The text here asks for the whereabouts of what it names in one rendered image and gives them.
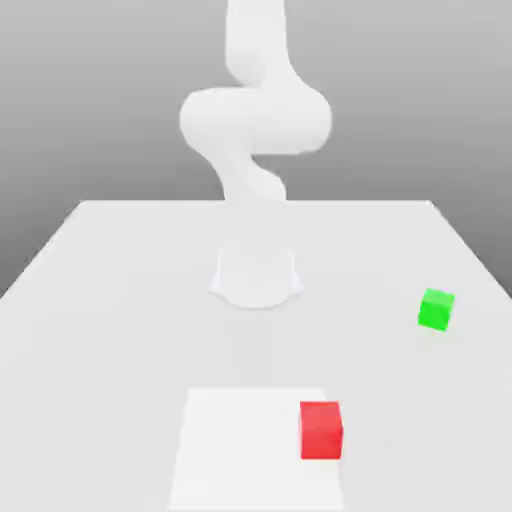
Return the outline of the small red cube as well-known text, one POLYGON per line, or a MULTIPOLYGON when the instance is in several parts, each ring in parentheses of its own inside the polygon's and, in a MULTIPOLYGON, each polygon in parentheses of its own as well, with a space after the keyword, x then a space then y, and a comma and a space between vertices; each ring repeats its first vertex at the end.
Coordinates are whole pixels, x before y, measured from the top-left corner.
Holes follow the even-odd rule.
POLYGON ((300 455, 303 460, 339 460, 343 438, 338 401, 300 402, 300 455))

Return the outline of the small green cube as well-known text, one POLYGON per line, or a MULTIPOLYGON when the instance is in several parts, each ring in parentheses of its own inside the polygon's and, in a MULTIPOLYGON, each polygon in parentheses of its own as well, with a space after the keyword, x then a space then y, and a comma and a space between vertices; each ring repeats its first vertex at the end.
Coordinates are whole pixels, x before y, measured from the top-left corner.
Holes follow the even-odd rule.
POLYGON ((448 328, 455 295, 443 290, 427 288, 418 312, 418 324, 445 332, 448 328))

